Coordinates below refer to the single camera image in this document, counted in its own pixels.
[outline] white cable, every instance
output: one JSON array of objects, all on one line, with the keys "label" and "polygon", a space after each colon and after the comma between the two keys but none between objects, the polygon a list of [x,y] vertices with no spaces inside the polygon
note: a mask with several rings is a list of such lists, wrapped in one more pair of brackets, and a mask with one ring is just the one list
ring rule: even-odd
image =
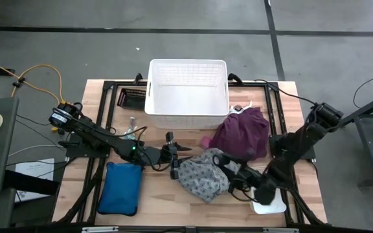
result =
[{"label": "white cable", "polygon": [[13,152],[12,154],[10,154],[8,157],[11,157],[13,155],[16,155],[20,152],[23,152],[23,151],[26,151],[26,150],[29,150],[29,149],[32,149],[32,148],[39,148],[39,147],[59,147],[61,148],[61,146],[55,146],[55,145],[37,145],[37,146],[30,146],[30,147],[27,147],[27,148],[24,148],[22,150],[19,150],[17,152]]}]

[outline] maroon cloth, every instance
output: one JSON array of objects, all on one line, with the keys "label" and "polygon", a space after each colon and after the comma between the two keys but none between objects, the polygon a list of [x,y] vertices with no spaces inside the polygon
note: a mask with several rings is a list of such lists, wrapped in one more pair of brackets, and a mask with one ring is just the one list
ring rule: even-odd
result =
[{"label": "maroon cloth", "polygon": [[218,148],[232,157],[247,161],[267,155],[269,122],[259,107],[248,108],[240,114],[230,114],[210,142],[210,148]]}]

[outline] pink object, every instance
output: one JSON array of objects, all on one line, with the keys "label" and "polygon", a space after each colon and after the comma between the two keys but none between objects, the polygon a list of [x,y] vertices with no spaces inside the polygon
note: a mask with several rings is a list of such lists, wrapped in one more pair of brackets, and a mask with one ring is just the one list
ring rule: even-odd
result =
[{"label": "pink object", "polygon": [[211,138],[210,137],[207,137],[207,136],[204,136],[202,137],[201,139],[201,148],[203,149],[208,149],[210,148],[210,142],[211,142]]}]

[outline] gray floor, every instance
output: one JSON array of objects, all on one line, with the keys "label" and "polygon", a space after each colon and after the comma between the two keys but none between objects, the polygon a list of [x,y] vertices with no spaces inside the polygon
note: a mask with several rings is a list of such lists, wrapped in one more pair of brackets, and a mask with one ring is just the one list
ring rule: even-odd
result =
[{"label": "gray floor", "polygon": [[[120,28],[268,29],[262,0],[0,0],[0,25]],[[271,0],[278,30],[373,31],[371,0]],[[373,37],[279,36],[286,80],[296,81],[299,94],[327,102],[346,115],[356,108],[355,89],[373,77]],[[0,64],[18,72],[38,64],[57,67],[64,98],[81,100],[88,78],[146,77],[154,58],[207,58],[227,62],[229,72],[243,79],[278,80],[270,36],[208,34],[79,34],[0,32]],[[48,69],[28,79],[58,92],[58,78]],[[0,77],[0,97],[9,96],[13,78]],[[19,114],[47,121],[56,104],[48,95],[27,87],[17,94]],[[373,82],[358,92],[357,103],[373,99]],[[302,103],[304,114],[309,105]],[[52,140],[50,127],[33,126]],[[16,126],[12,151],[49,144],[23,126]],[[373,188],[356,184],[373,175],[353,125],[327,135],[316,147],[319,181],[328,220],[340,227],[373,230]],[[55,157],[63,151],[41,148],[10,158],[10,162]],[[33,210],[42,216],[50,205]]]}]

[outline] wooden table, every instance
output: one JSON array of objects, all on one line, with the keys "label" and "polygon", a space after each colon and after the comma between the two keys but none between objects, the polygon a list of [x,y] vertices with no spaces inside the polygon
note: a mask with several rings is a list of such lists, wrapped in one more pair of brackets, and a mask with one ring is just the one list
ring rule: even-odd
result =
[{"label": "wooden table", "polygon": [[[102,86],[104,80],[88,80],[82,103],[84,105],[83,113],[87,117],[96,119]],[[290,94],[297,94],[295,82],[279,82],[279,87]],[[248,105],[252,100],[253,107],[261,107],[264,117],[267,117],[267,106],[264,90],[257,87],[231,87],[229,89],[230,105]],[[284,117],[289,132],[296,131],[303,125],[303,116],[300,108],[299,99],[280,94]],[[105,116],[108,111],[108,102],[110,94],[106,100],[104,110]],[[274,96],[271,93],[273,102],[273,112],[276,120],[277,108],[274,104]],[[148,146],[161,147],[164,144],[164,135],[167,129],[156,129],[153,122],[143,111],[134,111],[122,109],[115,106],[112,127],[118,133],[123,133],[129,126],[129,118],[135,117],[138,127],[148,126],[142,136]],[[276,128],[280,133],[280,126],[277,123]],[[193,148],[192,151],[180,153],[180,155],[199,155],[202,149],[199,147],[199,141],[202,136],[212,136],[213,130],[174,130],[174,138],[182,146]],[[257,159],[250,162],[249,165],[257,170],[263,170],[269,162],[271,156]],[[108,161],[123,162],[114,152],[111,153]],[[80,195],[83,187],[85,171],[88,159],[76,159],[66,167],[63,181],[58,194],[58,200],[54,211],[53,221],[64,216],[70,209],[77,197]],[[322,203],[321,191],[316,177],[315,170],[311,164],[306,161],[299,161],[295,165],[295,173],[299,192],[308,206],[315,212],[319,219],[326,222],[326,215]],[[93,196],[87,199],[86,215],[89,215]],[[289,198],[289,205],[293,219],[296,219],[293,199]],[[286,222],[283,214],[258,215],[250,209],[249,203],[239,202],[230,194],[226,193],[215,198],[210,204],[204,203],[199,198],[189,194],[177,181],[170,179],[169,171],[155,172],[151,168],[146,168],[142,177],[141,198],[139,209],[135,216],[128,217],[123,215],[100,215],[96,216],[96,225],[145,225],[145,226],[176,226],[176,225],[194,225],[194,226],[212,226],[212,227],[284,227]]]}]

